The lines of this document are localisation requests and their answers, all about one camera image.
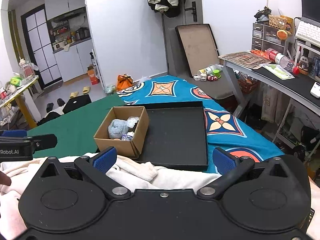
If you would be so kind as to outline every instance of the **blue patterned cloth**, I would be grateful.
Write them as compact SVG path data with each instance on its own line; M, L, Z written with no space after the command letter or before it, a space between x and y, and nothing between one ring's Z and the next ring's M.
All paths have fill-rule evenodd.
M221 147L234 156L250 156L256 162L283 154L245 123L235 118L201 89L187 81L163 76L117 92L129 104L203 101L208 141L209 167L207 172L217 173L212 161L215 147Z

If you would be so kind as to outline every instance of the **yellow slipper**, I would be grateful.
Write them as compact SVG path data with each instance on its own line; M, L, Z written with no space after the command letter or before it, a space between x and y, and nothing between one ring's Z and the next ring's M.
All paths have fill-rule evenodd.
M90 87L84 87L83 90L82 90L82 93L85 95L85 94L88 94L90 92Z
M78 91L77 91L77 92L72 92L72 93L70 94L70 98L75 98L78 94L79 94Z

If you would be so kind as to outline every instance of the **drawer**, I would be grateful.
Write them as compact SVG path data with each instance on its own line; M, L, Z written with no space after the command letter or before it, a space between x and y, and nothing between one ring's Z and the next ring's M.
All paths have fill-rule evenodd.
M251 49L254 49L254 50L262 50L262 47L259 47L259 46L256 46L256 45L253 45L253 44L252 44Z
M253 24L253 29L254 29L255 31L263 32L263 25L262 25L262 24L258 24L258 23L254 23L254 24Z
M278 45L284 46L285 41L282 41L281 39L278 38L277 31L278 29L276 28L265 26L264 33L263 33L264 39L266 41L270 41Z
M262 47L262 40L257 39L257 38L252 38L252 44L259 46L259 47Z
M255 38L262 39L262 34L263 34L263 32L259 32L259 31L255 31L255 30L252 31L252 36Z
M279 51L280 53L284 54L284 47L282 47L280 45L276 45L276 44L268 42L268 41L263 41L262 50L266 51L269 48L275 49L276 51Z

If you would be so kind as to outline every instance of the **white keyboard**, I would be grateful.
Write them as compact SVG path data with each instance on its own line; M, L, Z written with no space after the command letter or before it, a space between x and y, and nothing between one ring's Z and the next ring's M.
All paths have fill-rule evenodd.
M320 28L318 26L300 21L296 37L320 47Z

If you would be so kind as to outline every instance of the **blue gripper pad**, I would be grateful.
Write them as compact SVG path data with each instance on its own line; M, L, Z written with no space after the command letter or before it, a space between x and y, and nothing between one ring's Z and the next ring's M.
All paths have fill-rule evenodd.
M6 130L3 131L1 136L5 137L27 137L27 131L26 130Z
M89 162L93 167L97 168L104 174L116 163L117 150L114 147L109 147L90 158Z
M239 163L239 159L232 154L226 152L220 147L216 147L212 152L212 160L221 175L226 174L235 168Z

